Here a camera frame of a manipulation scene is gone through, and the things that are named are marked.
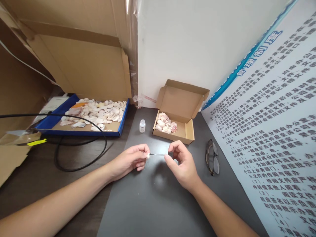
hand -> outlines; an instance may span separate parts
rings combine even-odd
[[[200,180],[193,157],[181,141],[170,144],[168,152],[173,151],[173,158],[177,159],[179,165],[169,156],[165,155],[165,161],[181,186],[192,192],[197,181]]]
[[[116,181],[133,169],[141,171],[145,168],[147,154],[150,153],[147,144],[132,146],[108,163],[111,171],[111,181]]]

dark gray mat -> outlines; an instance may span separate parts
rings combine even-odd
[[[147,143],[151,153],[167,153],[171,141],[152,135],[156,115],[156,109],[142,108],[136,112],[125,148]],[[146,121],[145,133],[139,132],[141,119]],[[201,113],[193,124],[195,141],[187,147],[203,182],[260,236],[268,236],[221,149],[218,149],[221,173],[210,175],[205,164],[205,146],[214,137]],[[97,236],[216,235],[198,203],[180,186],[164,158],[152,156],[143,171],[133,171],[113,184]]]

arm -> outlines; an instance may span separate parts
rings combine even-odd
[[[197,200],[218,237],[258,236],[236,213],[232,211],[198,176],[193,157],[181,141],[170,144],[165,160],[179,183]]]
[[[132,146],[108,164],[0,220],[0,236],[54,236],[107,184],[145,168],[146,144]]]

blue stripe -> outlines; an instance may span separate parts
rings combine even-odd
[[[206,109],[211,104],[213,104],[223,94],[223,92],[230,86],[230,84],[236,79],[237,73],[239,72],[239,70],[244,67],[248,59],[253,55],[253,53],[257,50],[257,48],[263,44],[263,42],[266,40],[268,35],[270,35],[270,33],[280,24],[280,22],[287,15],[287,13],[292,9],[295,3],[297,3],[297,1],[298,0],[292,0],[292,2],[286,6],[284,11],[276,18],[276,20],[270,26],[270,28],[263,34],[263,36],[261,37],[261,40],[258,41],[258,43],[250,50],[247,56],[238,64],[235,70],[229,75],[229,77],[220,86],[220,88],[215,92],[215,94],[205,103],[202,110]]]

small bottle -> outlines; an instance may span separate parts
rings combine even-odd
[[[145,120],[141,120],[141,122],[139,123],[139,131],[141,133],[144,133],[145,132],[145,127],[146,127],[146,123],[145,123]]]

